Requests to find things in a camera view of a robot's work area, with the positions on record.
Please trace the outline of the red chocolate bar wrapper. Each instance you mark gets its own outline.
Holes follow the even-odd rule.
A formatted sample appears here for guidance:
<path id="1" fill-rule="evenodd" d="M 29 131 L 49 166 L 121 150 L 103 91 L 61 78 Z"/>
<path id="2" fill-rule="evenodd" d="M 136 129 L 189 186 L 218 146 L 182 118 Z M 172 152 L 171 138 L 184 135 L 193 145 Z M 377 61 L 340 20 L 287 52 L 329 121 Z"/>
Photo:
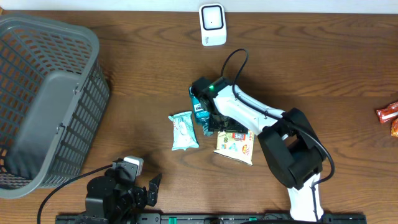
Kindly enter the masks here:
<path id="1" fill-rule="evenodd" d="M 379 118 L 379 122 L 381 124 L 386 123 L 397 117 L 397 105 L 398 102 L 389 104 L 386 108 L 380 109 L 376 111 L 376 114 Z"/>

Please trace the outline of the grey plastic shopping basket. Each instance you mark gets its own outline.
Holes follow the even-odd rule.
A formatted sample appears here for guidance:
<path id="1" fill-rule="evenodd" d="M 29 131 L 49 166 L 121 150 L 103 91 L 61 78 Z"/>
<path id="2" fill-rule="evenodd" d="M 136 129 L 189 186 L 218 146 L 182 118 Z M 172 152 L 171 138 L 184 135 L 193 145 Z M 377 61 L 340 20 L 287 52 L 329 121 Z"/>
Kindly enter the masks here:
<path id="1" fill-rule="evenodd" d="M 1 197 L 76 177 L 110 90 L 95 33 L 43 17 L 1 17 Z"/>

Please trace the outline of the yellow snack bag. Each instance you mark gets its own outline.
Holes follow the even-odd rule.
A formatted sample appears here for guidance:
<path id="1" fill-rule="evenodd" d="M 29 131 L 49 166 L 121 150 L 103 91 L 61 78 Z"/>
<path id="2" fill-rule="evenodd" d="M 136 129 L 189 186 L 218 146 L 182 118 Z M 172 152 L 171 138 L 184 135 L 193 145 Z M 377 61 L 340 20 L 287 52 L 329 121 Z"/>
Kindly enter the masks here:
<path id="1" fill-rule="evenodd" d="M 250 130 L 247 134 L 219 132 L 214 153 L 251 166 L 254 138 Z"/>

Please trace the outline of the white barcode scanner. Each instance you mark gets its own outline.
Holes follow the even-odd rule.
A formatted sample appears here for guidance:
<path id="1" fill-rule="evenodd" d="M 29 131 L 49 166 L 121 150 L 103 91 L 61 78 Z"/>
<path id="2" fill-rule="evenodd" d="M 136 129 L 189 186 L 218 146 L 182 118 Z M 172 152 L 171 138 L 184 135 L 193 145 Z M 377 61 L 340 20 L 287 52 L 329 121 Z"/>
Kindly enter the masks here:
<path id="1" fill-rule="evenodd" d="M 204 4 L 199 8 L 199 16 L 202 45 L 224 45 L 227 39 L 224 7 L 219 3 Z"/>

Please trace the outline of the light blue wet wipes pack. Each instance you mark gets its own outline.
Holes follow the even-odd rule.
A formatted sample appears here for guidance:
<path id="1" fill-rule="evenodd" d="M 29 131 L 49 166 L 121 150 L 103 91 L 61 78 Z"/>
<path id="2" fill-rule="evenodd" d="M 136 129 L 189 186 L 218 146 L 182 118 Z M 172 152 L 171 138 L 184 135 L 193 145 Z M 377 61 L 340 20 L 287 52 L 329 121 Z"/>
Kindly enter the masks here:
<path id="1" fill-rule="evenodd" d="M 199 143 L 193 127 L 191 111 L 169 116 L 169 120 L 171 120 L 174 127 L 173 151 L 181 149 L 186 151 L 188 148 L 199 148 Z"/>

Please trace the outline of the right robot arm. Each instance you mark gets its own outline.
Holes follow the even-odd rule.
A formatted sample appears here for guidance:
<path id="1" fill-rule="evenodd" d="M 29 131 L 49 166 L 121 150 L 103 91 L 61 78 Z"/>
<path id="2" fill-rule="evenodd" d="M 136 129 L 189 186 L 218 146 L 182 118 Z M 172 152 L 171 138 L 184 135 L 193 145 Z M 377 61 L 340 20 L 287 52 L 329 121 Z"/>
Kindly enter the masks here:
<path id="1" fill-rule="evenodd" d="M 270 171 L 288 189 L 294 220 L 321 219 L 318 185 L 323 161 L 330 155 L 303 112 L 267 106 L 225 78 L 200 78 L 193 82 L 192 93 L 220 128 L 234 121 L 257 136 Z"/>

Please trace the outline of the teal mouthwash bottle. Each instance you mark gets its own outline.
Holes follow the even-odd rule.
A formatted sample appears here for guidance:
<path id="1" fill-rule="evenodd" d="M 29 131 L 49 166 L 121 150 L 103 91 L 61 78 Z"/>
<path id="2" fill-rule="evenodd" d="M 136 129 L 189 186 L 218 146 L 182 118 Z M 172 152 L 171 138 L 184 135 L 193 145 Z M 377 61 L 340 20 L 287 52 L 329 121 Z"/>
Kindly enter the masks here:
<path id="1" fill-rule="evenodd" d="M 190 87 L 188 89 L 189 96 L 192 101 L 192 107 L 193 107 L 193 115 L 195 118 L 196 124 L 200 125 L 203 129 L 203 134 L 205 136 L 211 136 L 213 135 L 213 131 L 209 130 L 209 124 L 210 124 L 210 114 L 209 112 L 205 111 L 199 102 L 199 100 L 194 96 L 192 93 L 192 88 Z"/>

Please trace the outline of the orange snack packet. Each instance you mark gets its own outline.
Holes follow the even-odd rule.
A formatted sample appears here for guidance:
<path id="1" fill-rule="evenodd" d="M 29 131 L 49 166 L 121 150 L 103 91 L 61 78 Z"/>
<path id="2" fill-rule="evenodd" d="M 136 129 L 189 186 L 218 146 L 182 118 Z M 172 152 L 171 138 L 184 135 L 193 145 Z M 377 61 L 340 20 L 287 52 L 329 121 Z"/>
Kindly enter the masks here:
<path id="1" fill-rule="evenodd" d="M 391 136 L 398 137 L 398 119 L 393 120 L 391 124 Z"/>

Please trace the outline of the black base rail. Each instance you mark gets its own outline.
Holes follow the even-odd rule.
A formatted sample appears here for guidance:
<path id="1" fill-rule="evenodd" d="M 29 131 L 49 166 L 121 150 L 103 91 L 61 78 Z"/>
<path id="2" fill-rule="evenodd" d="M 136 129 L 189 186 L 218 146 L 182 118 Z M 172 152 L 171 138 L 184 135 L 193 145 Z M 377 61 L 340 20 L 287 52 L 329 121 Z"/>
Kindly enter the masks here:
<path id="1" fill-rule="evenodd" d="M 80 215 L 58 215 L 55 224 L 298 224 L 287 213 L 265 213 L 263 215 L 161 215 L 159 213 L 132 213 L 119 220 Z"/>

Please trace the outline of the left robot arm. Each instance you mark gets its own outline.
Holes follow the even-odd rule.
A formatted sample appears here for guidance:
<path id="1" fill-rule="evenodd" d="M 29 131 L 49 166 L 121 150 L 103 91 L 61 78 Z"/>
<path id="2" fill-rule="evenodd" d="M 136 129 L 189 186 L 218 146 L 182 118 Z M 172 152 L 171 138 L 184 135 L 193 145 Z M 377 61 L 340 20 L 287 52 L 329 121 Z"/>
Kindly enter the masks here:
<path id="1" fill-rule="evenodd" d="M 104 175 L 88 182 L 86 210 L 78 223 L 137 223 L 135 211 L 157 203 L 162 174 L 155 176 L 149 187 L 138 187 L 144 160 L 127 156 L 113 162 Z"/>

